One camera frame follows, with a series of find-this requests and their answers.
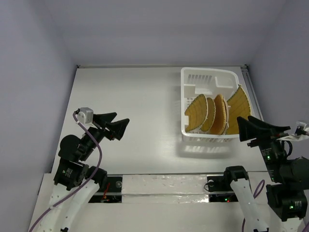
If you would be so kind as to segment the square yellow woven plate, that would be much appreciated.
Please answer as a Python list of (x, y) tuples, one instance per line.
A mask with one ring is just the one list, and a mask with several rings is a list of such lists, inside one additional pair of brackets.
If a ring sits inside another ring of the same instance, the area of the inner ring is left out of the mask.
[(227, 101), (229, 108), (229, 127), (226, 134), (238, 134), (239, 126), (237, 118), (240, 116), (244, 119), (248, 119), (251, 115), (251, 105), (247, 94), (241, 85), (239, 85), (237, 91)]

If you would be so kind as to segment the rounded square orange woven plate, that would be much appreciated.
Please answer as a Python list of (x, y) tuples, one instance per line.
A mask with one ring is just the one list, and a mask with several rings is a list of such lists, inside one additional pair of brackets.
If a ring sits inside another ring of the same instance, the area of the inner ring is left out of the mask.
[(222, 135), (226, 124), (224, 96), (222, 94), (218, 94), (214, 99), (214, 103), (216, 107), (216, 113), (214, 123), (210, 129), (210, 134)]

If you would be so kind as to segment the round woven bamboo plate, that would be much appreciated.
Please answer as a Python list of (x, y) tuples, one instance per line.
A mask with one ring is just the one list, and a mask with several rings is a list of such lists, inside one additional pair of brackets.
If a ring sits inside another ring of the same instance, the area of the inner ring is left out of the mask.
[(201, 131), (203, 132), (208, 132), (213, 123), (214, 123), (214, 119), (215, 119), (215, 113), (216, 113), (216, 107), (215, 107), (215, 103), (214, 100), (210, 97), (206, 98), (207, 100), (207, 104), (208, 104), (208, 111), (207, 111), (207, 117), (205, 122), (203, 123), (203, 125), (201, 126)]

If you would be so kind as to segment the fan-shaped woven bamboo plate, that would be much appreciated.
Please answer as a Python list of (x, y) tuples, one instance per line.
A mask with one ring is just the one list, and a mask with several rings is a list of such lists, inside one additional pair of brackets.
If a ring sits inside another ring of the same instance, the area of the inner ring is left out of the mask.
[(188, 126), (185, 132), (190, 132), (199, 129), (205, 122), (208, 115), (208, 103), (204, 94), (198, 95), (185, 110), (184, 113), (188, 116)]

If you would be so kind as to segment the half-round orange woven plate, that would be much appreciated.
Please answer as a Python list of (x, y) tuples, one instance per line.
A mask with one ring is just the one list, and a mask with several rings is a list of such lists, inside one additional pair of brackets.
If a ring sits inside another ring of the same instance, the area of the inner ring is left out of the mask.
[(223, 134), (226, 134), (229, 128), (229, 106), (225, 98), (224, 98), (224, 104), (225, 104), (225, 113), (226, 113), (226, 124), (225, 124), (225, 130)]

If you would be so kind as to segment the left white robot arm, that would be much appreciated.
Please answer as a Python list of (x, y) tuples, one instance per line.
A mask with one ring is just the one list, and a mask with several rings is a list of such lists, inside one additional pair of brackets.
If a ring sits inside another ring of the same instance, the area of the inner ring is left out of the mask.
[(48, 208), (30, 227), (31, 232), (72, 231), (89, 200), (107, 185), (99, 143), (104, 138), (121, 140), (130, 122), (128, 118), (115, 121), (116, 112), (95, 114), (88, 107), (78, 108), (72, 116), (84, 134), (62, 138)]

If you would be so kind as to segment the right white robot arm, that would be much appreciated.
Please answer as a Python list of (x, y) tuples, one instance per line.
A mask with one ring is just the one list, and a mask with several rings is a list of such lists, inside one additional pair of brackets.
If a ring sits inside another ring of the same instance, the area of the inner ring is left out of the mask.
[[(293, 151), (292, 142), (308, 139), (308, 124), (299, 122), (295, 133), (289, 135), (289, 126), (271, 125), (253, 116), (239, 116), (237, 123), (240, 141), (246, 141), (249, 147), (260, 149), (272, 181), (271, 185), (266, 185), (268, 206), (283, 222), (295, 217), (303, 219), (308, 208), (304, 191), (309, 188), (309, 160), (305, 157), (290, 159), (289, 156)], [(235, 193), (248, 231), (269, 231), (269, 226), (258, 210), (244, 167), (227, 167), (222, 184)]]

